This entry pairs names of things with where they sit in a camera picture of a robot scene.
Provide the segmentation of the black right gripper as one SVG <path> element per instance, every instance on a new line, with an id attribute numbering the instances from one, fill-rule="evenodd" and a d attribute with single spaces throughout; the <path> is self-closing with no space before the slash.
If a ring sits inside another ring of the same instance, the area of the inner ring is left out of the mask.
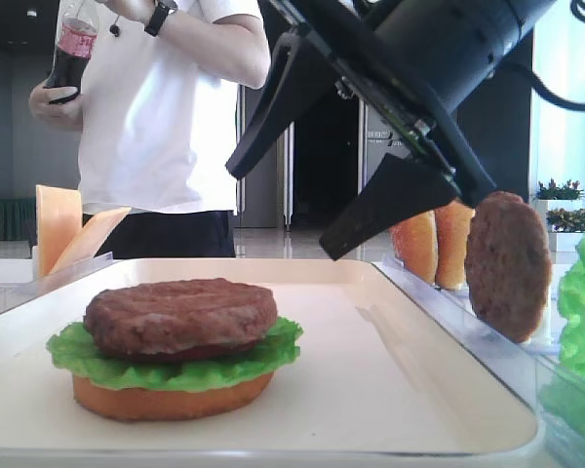
<path id="1" fill-rule="evenodd" d="M 342 82 L 397 132 L 409 151 L 385 154 L 320 246 L 338 260 L 389 227 L 458 198 L 476 207 L 496 186 L 432 88 L 338 1 L 276 1 L 292 27 L 276 42 L 257 107 L 226 163 L 245 177 L 279 135 Z"/>

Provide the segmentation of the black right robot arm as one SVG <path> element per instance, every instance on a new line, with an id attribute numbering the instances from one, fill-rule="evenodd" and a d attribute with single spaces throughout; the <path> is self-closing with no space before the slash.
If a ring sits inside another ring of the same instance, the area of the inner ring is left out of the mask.
<path id="1" fill-rule="evenodd" d="M 253 117 L 227 162 L 246 176 L 284 129 L 331 86 L 343 84 L 405 144 L 324 232 L 338 259 L 388 227 L 495 189 L 453 110 L 548 10 L 546 1 L 380 1 L 359 15 L 337 1 L 279 1 L 290 23 L 277 42 Z"/>

